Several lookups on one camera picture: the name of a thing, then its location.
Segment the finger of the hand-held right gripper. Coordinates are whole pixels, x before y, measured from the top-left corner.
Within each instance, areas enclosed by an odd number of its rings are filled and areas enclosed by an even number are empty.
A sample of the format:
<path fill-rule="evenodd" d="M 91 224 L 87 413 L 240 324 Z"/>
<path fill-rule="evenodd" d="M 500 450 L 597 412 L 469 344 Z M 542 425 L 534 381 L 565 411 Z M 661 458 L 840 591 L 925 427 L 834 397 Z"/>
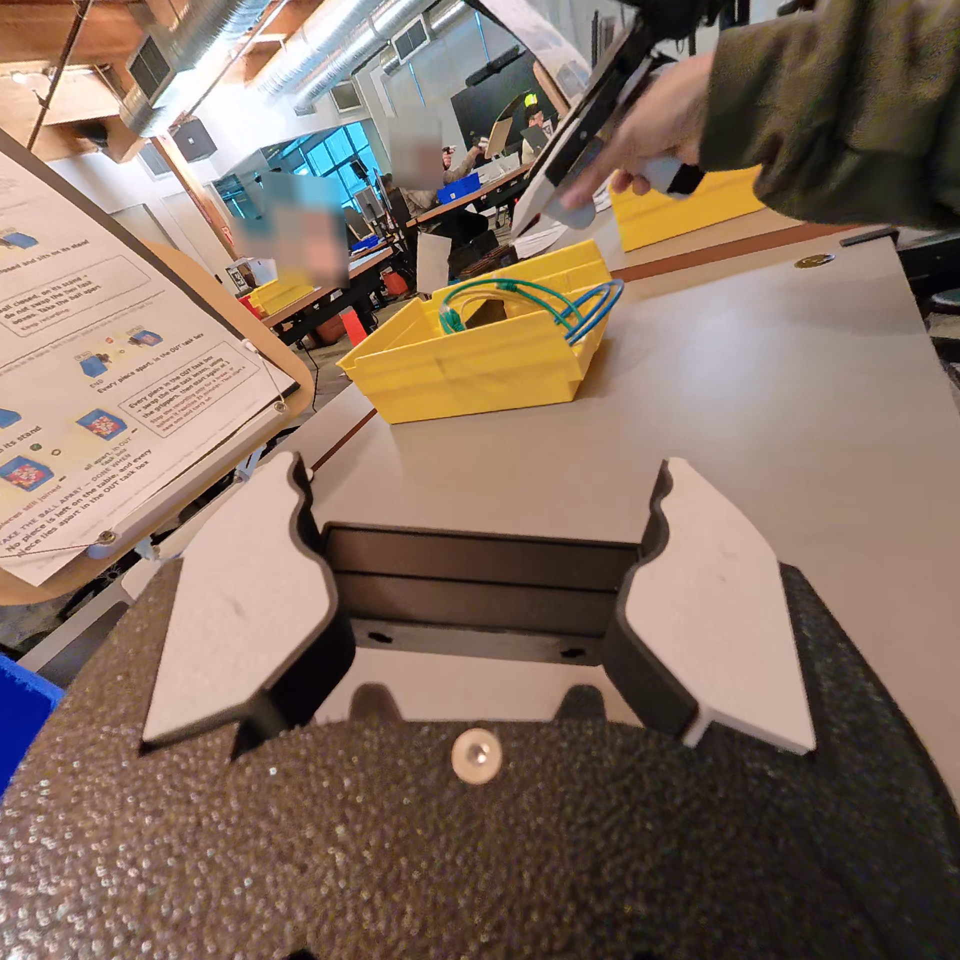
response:
<path fill-rule="evenodd" d="M 596 132 L 576 122 L 564 124 L 547 142 L 530 171 L 530 180 L 513 211 L 510 235 L 521 236 L 546 215 L 574 231 L 588 228 L 595 217 L 595 203 L 568 209 L 561 194 L 594 160 L 602 142 Z"/>

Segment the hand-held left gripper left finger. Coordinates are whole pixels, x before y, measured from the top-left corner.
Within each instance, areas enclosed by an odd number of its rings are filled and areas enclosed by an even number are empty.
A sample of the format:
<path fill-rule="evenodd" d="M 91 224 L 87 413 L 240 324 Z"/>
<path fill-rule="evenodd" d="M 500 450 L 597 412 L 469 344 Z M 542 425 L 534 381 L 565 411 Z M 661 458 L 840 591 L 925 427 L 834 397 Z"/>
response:
<path fill-rule="evenodd" d="M 278 453 L 183 550 L 146 751 L 237 723 L 242 753 L 311 723 L 346 677 L 354 631 L 312 506 L 303 457 Z"/>

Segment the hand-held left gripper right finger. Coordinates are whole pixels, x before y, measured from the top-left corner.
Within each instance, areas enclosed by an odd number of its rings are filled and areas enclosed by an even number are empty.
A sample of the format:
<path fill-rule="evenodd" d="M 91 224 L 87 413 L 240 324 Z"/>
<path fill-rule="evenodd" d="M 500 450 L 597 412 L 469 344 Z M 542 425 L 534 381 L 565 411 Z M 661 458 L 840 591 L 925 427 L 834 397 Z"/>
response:
<path fill-rule="evenodd" d="M 638 561 L 606 630 L 606 677 L 646 729 L 695 747 L 719 725 L 803 756 L 817 746 L 781 566 L 687 460 L 661 463 Z"/>

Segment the yellow plastic bin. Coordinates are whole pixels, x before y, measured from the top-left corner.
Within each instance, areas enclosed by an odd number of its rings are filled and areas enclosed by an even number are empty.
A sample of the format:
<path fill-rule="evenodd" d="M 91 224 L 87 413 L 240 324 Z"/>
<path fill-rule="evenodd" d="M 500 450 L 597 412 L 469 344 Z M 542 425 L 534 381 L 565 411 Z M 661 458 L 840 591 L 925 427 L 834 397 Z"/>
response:
<path fill-rule="evenodd" d="M 571 402 L 623 287 L 586 239 L 408 302 L 339 366 L 390 425 Z"/>
<path fill-rule="evenodd" d="M 706 174 L 688 198 L 667 198 L 653 190 L 639 196 L 628 190 L 611 193 L 621 248 L 630 254 L 668 239 L 690 234 L 763 209 L 754 193 L 762 172 L 750 169 Z"/>

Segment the person's right hand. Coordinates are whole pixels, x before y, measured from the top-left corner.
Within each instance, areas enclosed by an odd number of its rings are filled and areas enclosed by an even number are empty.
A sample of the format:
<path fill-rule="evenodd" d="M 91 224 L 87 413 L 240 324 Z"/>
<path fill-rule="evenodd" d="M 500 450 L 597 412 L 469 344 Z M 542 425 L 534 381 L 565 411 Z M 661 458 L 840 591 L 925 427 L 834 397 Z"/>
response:
<path fill-rule="evenodd" d="M 672 157 L 698 165 L 706 123 L 714 52 L 690 56 L 662 72 L 634 102 L 603 150 L 560 195 L 561 205 L 577 210 L 609 184 L 614 193 L 648 193 L 648 162 Z"/>

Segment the loose paper sheets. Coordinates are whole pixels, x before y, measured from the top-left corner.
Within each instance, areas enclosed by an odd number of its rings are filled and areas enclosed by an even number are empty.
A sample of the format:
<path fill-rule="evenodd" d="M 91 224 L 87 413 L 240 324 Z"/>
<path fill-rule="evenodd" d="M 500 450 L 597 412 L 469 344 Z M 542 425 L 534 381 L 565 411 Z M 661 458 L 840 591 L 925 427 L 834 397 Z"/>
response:
<path fill-rule="evenodd" d="M 569 228 L 550 218 L 540 218 L 530 229 L 511 242 L 518 259 L 534 258 L 561 240 Z"/>

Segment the white standing card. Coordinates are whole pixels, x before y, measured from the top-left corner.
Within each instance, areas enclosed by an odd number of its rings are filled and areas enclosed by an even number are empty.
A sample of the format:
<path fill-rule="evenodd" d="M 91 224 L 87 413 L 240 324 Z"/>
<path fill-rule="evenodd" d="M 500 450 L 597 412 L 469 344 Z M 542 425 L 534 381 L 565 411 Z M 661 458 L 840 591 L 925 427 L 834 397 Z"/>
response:
<path fill-rule="evenodd" d="M 424 297 L 444 289 L 450 280 L 452 240 L 438 233 L 416 234 L 415 291 Z"/>

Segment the blue plastic bin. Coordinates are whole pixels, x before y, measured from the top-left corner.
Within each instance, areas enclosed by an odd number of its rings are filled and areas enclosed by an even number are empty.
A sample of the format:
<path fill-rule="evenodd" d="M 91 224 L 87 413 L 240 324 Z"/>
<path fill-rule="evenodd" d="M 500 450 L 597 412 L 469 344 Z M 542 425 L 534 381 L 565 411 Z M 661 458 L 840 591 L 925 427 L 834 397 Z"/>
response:
<path fill-rule="evenodd" d="M 65 695 L 49 680 L 1 655 L 1 793 Z"/>

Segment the wooden board with instruction sheet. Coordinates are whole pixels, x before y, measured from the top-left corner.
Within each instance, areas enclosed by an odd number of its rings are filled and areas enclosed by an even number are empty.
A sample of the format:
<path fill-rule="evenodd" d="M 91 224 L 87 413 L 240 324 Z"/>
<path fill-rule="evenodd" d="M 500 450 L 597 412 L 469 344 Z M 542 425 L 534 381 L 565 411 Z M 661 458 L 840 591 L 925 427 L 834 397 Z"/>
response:
<path fill-rule="evenodd" d="M 2 604 L 77 590 L 306 409 L 203 267 L 2 133 Z"/>

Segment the stack of yellow bins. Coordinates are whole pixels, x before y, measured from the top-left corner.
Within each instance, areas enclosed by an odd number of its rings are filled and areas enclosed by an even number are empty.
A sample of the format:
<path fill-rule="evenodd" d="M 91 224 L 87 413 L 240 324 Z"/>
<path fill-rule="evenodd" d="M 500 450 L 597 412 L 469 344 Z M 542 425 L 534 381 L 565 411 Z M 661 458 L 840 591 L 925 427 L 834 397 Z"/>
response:
<path fill-rule="evenodd" d="M 250 312 L 264 319 L 293 305 L 313 291 L 314 287 L 309 283 L 278 278 L 254 288 L 242 297 L 242 302 Z"/>

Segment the black hanging speaker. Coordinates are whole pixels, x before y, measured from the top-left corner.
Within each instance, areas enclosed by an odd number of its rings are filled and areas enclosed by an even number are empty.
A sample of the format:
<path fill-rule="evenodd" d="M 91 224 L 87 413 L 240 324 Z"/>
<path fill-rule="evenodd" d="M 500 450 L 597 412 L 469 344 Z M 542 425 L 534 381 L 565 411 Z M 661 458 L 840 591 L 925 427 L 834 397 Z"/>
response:
<path fill-rule="evenodd" d="M 171 127 L 170 134 L 187 163 L 209 160 L 217 152 L 210 132 L 199 117 L 191 116 Z"/>

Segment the silver ventilation duct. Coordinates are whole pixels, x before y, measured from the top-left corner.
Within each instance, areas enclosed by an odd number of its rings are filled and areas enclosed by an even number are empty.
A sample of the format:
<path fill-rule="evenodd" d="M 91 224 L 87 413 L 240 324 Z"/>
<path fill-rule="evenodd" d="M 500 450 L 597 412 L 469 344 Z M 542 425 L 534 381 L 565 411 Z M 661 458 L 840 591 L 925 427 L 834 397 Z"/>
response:
<path fill-rule="evenodd" d="M 269 2 L 187 2 L 171 29 L 151 24 L 126 64 L 132 79 L 119 112 L 138 138 L 167 132 L 183 114 L 196 111 L 216 87 L 240 48 L 258 31 Z M 278 53 L 255 74 L 251 96 L 292 106 L 322 55 L 333 50 L 368 11 L 367 2 L 319 2 Z"/>
<path fill-rule="evenodd" d="M 426 27 L 437 33 L 477 9 L 473 2 L 327 1 L 320 2 L 280 49 L 246 83 L 263 103 L 283 101 L 296 115 L 315 110 L 315 102 L 353 77 L 420 15 L 440 8 Z"/>

